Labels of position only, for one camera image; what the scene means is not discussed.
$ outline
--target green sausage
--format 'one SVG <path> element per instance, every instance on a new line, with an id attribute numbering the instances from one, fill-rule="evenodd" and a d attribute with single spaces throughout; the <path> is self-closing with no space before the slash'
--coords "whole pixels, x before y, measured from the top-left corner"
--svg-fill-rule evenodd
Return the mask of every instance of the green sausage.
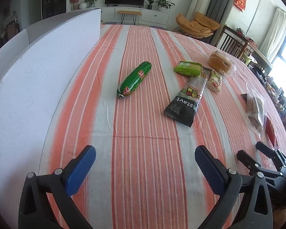
<path id="1" fill-rule="evenodd" d="M 151 68 L 152 64 L 147 61 L 135 68 L 134 71 L 124 79 L 116 90 L 118 99 L 129 96 L 142 82 L 143 78 L 147 75 Z"/>

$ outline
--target striped tablecloth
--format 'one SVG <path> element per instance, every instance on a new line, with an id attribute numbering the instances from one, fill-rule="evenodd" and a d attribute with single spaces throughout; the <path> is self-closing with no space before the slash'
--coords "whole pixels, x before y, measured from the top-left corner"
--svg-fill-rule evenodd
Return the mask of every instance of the striped tablecloth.
<path id="1" fill-rule="evenodd" d="M 96 161 L 72 197 L 93 228 L 197 228 L 218 200 L 194 159 L 195 148 L 202 144 L 241 174 L 248 174 L 236 159 L 241 149 L 273 169 L 255 149 L 258 137 L 240 96 L 246 93 L 246 83 L 263 95 L 278 146 L 286 154 L 286 133 L 271 99 L 237 59 L 236 78 L 225 78 L 221 93 L 205 89 L 191 128 L 163 114 L 188 79 L 173 67 L 180 60 L 208 67 L 214 50 L 165 30 L 102 28 L 100 40 L 60 100 L 39 171 L 41 175 L 65 167 L 87 144 L 96 148 Z M 152 63 L 150 73 L 130 97 L 117 100 L 118 84 L 143 61 Z M 50 202 L 56 206 L 52 197 Z M 226 227 L 239 203 L 238 199 Z M 53 210 L 66 227 L 57 207 Z"/>

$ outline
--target orange armchair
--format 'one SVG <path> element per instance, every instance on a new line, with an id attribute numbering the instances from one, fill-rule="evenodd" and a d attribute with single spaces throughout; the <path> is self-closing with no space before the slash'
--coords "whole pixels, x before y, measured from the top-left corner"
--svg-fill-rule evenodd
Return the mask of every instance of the orange armchair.
<path id="1" fill-rule="evenodd" d="M 182 14 L 178 14 L 176 22 L 179 27 L 191 37 L 202 39 L 213 35 L 213 31 L 220 27 L 220 24 L 196 12 L 194 20 L 189 22 Z"/>

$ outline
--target silver screw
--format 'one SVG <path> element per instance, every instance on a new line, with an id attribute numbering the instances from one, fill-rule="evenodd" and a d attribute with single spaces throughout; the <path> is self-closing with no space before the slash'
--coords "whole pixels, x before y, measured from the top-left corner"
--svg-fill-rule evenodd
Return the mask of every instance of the silver screw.
<path id="1" fill-rule="evenodd" d="M 27 175 L 28 178 L 32 178 L 33 176 L 34 176 L 34 173 L 33 173 L 33 172 L 30 172 L 30 173 Z"/>
<path id="2" fill-rule="evenodd" d="M 236 172 L 236 170 L 234 170 L 234 169 L 229 169 L 229 173 L 230 173 L 231 175 L 235 175 L 237 172 Z"/>
<path id="3" fill-rule="evenodd" d="M 60 175 L 63 172 L 63 170 L 61 168 L 58 168 L 54 171 L 55 175 Z"/>
<path id="4" fill-rule="evenodd" d="M 258 172 L 258 173 L 257 173 L 257 176 L 260 177 L 260 178 L 263 178 L 263 177 L 264 177 L 264 174 L 263 174 L 262 172 Z"/>

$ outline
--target gray curtain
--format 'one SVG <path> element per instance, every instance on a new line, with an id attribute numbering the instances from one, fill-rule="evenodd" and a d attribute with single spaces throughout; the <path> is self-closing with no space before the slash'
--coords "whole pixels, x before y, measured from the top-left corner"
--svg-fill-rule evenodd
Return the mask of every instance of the gray curtain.
<path id="1" fill-rule="evenodd" d="M 206 16 L 220 23 L 228 0 L 211 0 Z"/>

